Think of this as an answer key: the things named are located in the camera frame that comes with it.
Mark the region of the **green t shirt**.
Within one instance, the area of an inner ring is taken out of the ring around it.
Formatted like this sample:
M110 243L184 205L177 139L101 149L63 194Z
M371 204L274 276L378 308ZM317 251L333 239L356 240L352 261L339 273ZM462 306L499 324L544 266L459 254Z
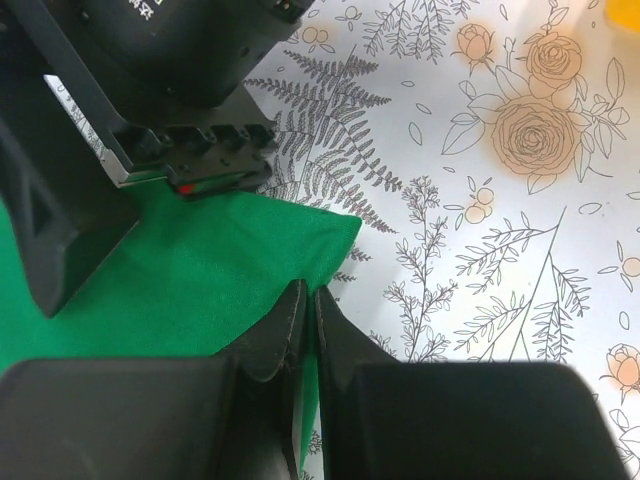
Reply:
M8 212L1 215L1 378L31 359L211 356L307 286L301 449L318 402L309 298L352 249L361 220L235 192L186 202L136 187L140 222L54 317L29 291Z

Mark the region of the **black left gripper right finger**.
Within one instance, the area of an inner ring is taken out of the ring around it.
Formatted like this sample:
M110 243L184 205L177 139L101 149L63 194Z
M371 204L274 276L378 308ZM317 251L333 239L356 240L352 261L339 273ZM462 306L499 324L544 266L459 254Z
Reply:
M539 362L406 363L316 292L329 479L623 479L586 384Z

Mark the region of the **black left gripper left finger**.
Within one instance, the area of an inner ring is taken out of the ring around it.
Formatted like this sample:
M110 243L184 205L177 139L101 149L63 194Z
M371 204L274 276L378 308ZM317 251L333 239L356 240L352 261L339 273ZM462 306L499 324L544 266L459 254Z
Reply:
M295 479L307 286L211 356L31 359L1 378L5 479Z

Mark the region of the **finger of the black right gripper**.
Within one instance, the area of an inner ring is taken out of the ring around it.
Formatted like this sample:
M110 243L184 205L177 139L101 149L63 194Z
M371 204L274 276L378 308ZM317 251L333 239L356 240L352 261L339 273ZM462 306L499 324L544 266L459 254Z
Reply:
M60 312L138 223L139 210L41 77L1 77L1 197L31 296Z

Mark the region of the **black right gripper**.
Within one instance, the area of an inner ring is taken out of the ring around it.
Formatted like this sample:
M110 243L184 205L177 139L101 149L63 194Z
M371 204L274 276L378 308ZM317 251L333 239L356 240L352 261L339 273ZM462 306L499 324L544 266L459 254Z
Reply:
M245 78L300 26L307 1L5 1L1 58L56 76L118 187L163 179L185 199L253 191L273 122Z

